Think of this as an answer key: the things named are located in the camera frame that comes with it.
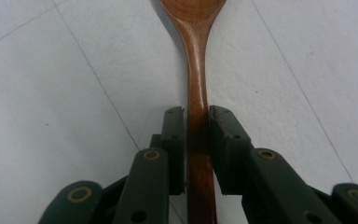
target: white tile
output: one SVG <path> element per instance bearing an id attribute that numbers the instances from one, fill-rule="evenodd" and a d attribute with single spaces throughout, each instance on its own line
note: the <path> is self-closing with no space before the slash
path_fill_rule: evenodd
<path id="1" fill-rule="evenodd" d="M 0 41 L 0 223 L 36 223 L 77 180 L 106 187 L 136 152 L 56 9 Z"/>
<path id="2" fill-rule="evenodd" d="M 50 0 L 0 0 L 0 38 L 53 7 Z"/>
<path id="3" fill-rule="evenodd" d="M 165 29 L 171 24 L 158 18 L 151 2 L 59 5 L 140 148 L 159 132 L 165 109 L 186 106 L 182 45 L 173 42 Z M 231 109 L 255 146 L 279 151 L 307 183 L 323 191 L 350 181 L 251 2 L 227 1 L 215 21 L 207 79 L 210 104 Z M 217 200 L 224 204 L 217 206 L 221 223 L 243 218 L 238 197 Z M 186 220 L 185 200 L 172 198 L 172 203 Z"/>
<path id="4" fill-rule="evenodd" d="M 358 2 L 255 4 L 358 183 Z"/>

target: brown wooden handle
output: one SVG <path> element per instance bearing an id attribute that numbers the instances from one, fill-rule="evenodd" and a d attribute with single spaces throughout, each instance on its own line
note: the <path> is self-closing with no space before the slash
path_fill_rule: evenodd
<path id="1" fill-rule="evenodd" d="M 210 163 L 205 50 L 223 1 L 161 0 L 179 30 L 188 62 L 187 223 L 215 224 L 213 168 Z"/>

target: wooden spoon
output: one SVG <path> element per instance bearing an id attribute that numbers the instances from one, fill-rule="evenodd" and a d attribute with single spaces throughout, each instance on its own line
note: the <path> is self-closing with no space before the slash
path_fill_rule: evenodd
<path id="1" fill-rule="evenodd" d="M 226 0 L 160 0 L 185 43 L 188 62 L 187 223 L 214 224 L 213 169 L 208 151 L 205 50 L 214 19 Z"/>

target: spoon handle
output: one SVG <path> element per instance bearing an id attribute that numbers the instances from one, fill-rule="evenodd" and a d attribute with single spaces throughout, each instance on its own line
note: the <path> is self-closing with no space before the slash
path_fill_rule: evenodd
<path id="1" fill-rule="evenodd" d="M 161 4 L 182 36 L 188 62 L 187 223 L 215 224 L 213 167 L 208 150 L 205 50 L 213 21 L 224 1 L 205 10 L 195 7 L 192 13 L 186 13 L 189 7 L 184 6 L 184 2 L 181 2 L 182 5 L 170 5 L 168 2 L 162 0 Z"/>

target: floor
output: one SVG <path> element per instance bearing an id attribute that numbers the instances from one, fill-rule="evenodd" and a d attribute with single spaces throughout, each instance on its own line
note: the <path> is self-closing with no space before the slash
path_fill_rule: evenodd
<path id="1" fill-rule="evenodd" d="M 311 186 L 358 184 L 358 1 L 227 1 L 210 34 L 210 105 Z M 0 0 L 0 224 L 36 223 L 63 187 L 126 175 L 186 107 L 186 56 L 157 0 Z M 221 196 L 219 223 L 246 223 Z M 170 223 L 186 223 L 185 196 Z"/>

